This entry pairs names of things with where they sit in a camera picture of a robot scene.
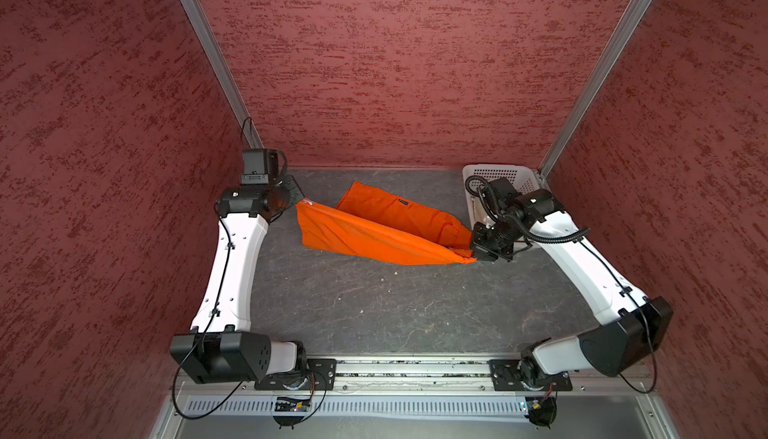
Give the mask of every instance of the red textured wall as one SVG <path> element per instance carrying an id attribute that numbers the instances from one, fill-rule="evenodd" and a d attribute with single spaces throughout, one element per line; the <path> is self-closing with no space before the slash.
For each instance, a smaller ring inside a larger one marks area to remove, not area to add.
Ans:
<path id="1" fill-rule="evenodd" d="M 178 0 L 0 0 L 0 436 L 145 437 L 238 130 Z"/>
<path id="2" fill-rule="evenodd" d="M 538 167 L 629 0 L 200 0 L 296 165 Z"/>
<path id="3" fill-rule="evenodd" d="M 768 437 L 768 0 L 654 0 L 550 178 L 675 309 L 683 437 Z"/>

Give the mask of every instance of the orange fabric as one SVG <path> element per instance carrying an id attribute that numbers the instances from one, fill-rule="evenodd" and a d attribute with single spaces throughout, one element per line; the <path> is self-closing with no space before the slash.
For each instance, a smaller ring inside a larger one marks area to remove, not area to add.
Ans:
<path id="1" fill-rule="evenodd" d="M 472 233 L 455 217 L 358 182 L 338 209 L 304 199 L 296 211 L 302 243 L 312 249 L 400 265 L 475 261 L 467 250 Z"/>

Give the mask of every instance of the black bracket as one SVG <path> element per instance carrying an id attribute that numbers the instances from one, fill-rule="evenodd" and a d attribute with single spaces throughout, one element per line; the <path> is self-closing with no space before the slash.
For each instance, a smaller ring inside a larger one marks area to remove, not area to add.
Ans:
<path id="1" fill-rule="evenodd" d="M 520 362 L 518 359 L 491 359 L 488 361 L 488 366 L 491 367 L 494 391 L 535 392 L 514 377 L 514 372 L 518 369 L 518 362 Z M 552 378 L 552 391 L 566 392 L 574 389 L 567 372 L 550 377 Z M 543 387 L 540 392 L 546 393 L 548 390 L 548 387 Z"/>
<path id="2" fill-rule="evenodd" d="M 307 359 L 306 363 L 309 369 L 308 374 L 314 373 L 315 375 L 315 393 L 323 389 L 332 391 L 333 382 L 336 379 L 336 359 Z M 325 378 L 325 382 L 318 375 L 322 375 Z M 309 381 L 303 381 L 301 386 L 296 388 L 292 387 L 300 379 L 301 377 L 298 377 L 293 372 L 270 374 L 265 376 L 261 382 L 256 382 L 254 388 L 257 391 L 282 391 L 288 393 L 308 391 L 310 386 L 312 386 Z"/>

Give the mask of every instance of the white plastic basket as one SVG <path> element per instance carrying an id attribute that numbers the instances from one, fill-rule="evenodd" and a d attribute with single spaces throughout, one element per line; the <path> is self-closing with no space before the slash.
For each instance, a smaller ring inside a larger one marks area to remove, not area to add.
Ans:
<path id="1" fill-rule="evenodd" d="M 514 188 L 521 194 L 528 194 L 529 192 L 533 192 L 540 188 L 533 171 L 522 165 L 470 164 L 462 169 L 462 180 L 466 181 L 467 177 L 470 175 L 479 175 L 488 181 L 492 181 L 495 178 L 506 177 L 509 179 L 509 182 L 512 183 L 512 186 L 514 186 Z M 464 194 L 467 197 L 470 229 L 475 226 L 475 223 L 483 223 L 489 227 L 493 225 L 491 218 L 485 214 L 485 210 L 483 210 L 480 200 L 471 196 L 466 188 L 464 188 Z"/>

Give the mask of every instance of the gray table surface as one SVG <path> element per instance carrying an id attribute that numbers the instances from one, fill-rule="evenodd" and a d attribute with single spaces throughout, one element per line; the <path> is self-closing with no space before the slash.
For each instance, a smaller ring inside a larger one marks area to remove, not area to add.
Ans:
<path id="1" fill-rule="evenodd" d="M 470 227 L 460 172 L 293 170 L 335 207 L 357 180 L 454 214 Z M 256 264 L 251 330 L 313 355 L 514 353 L 597 324 L 541 249 L 508 263 L 402 266 L 305 248 L 296 211 L 270 225 Z"/>

